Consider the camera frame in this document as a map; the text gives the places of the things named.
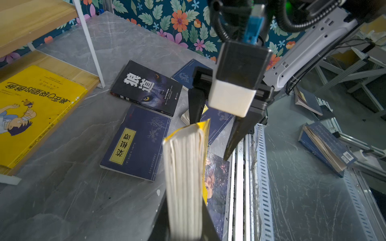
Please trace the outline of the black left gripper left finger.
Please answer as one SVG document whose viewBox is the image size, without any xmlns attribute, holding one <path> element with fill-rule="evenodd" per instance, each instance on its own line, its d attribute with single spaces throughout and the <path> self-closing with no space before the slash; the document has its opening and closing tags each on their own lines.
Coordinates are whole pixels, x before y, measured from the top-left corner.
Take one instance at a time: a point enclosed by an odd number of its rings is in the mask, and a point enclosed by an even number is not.
<svg viewBox="0 0 386 241">
<path fill-rule="evenodd" d="M 167 197 L 163 196 L 148 241 L 171 241 Z"/>
</svg>

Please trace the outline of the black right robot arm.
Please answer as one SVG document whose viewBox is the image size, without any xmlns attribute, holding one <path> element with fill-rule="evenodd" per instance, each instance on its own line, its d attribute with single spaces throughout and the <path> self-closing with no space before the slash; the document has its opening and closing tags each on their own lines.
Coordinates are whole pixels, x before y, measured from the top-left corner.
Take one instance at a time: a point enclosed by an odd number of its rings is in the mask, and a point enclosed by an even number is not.
<svg viewBox="0 0 386 241">
<path fill-rule="evenodd" d="M 238 143 L 265 119 L 274 96 L 317 58 L 336 47 L 360 24 L 386 12 L 385 1 L 208 1 L 210 24 L 222 42 L 213 69 L 196 67 L 189 89 L 191 124 L 204 105 L 235 116 L 224 152 L 227 160 Z M 266 47 L 270 24 L 302 37 L 273 63 Z"/>
</svg>

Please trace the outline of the yellow cartoon boy book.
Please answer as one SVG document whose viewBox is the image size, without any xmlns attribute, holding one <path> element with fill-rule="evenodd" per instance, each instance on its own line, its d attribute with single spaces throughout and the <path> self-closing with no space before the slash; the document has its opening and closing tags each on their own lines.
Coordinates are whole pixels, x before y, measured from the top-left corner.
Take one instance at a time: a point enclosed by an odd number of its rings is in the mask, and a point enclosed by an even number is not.
<svg viewBox="0 0 386 241">
<path fill-rule="evenodd" d="M 170 239 L 198 241 L 203 229 L 210 120 L 173 132 L 162 143 Z"/>
</svg>

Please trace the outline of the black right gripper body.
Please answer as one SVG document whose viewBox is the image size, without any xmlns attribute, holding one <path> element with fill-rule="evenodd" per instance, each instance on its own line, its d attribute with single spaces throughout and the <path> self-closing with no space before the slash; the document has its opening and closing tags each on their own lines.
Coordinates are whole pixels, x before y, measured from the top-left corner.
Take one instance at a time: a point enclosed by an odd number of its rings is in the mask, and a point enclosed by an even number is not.
<svg viewBox="0 0 386 241">
<path fill-rule="evenodd" d="M 193 87 L 205 93 L 208 107 L 244 118 L 247 115 L 258 116 L 258 123 L 268 122 L 267 107 L 274 100 L 273 87 L 264 83 L 258 89 L 251 90 L 236 84 L 213 80 L 213 70 L 196 67 Z"/>
</svg>

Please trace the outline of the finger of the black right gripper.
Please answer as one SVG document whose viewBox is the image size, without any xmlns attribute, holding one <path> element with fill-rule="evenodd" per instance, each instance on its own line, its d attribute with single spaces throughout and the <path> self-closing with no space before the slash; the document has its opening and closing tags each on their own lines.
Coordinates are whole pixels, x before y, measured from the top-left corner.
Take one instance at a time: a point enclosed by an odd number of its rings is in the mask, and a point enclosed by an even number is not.
<svg viewBox="0 0 386 241">
<path fill-rule="evenodd" d="M 224 161 L 227 161 L 240 141 L 242 141 L 246 135 L 254 134 L 254 126 L 258 123 L 258 116 L 247 115 L 244 118 L 236 117 L 231 129 L 229 140 L 224 152 Z"/>
<path fill-rule="evenodd" d="M 206 103 L 205 93 L 197 88 L 188 91 L 190 124 L 198 123 Z"/>
</svg>

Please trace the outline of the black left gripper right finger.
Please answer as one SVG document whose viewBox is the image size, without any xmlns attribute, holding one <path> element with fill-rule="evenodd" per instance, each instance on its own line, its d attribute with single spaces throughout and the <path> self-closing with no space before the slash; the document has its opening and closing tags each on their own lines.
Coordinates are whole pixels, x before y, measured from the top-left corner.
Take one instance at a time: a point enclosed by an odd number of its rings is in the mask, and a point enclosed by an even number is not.
<svg viewBox="0 0 386 241">
<path fill-rule="evenodd" d="M 205 202 L 202 202 L 202 241 L 220 241 Z"/>
</svg>

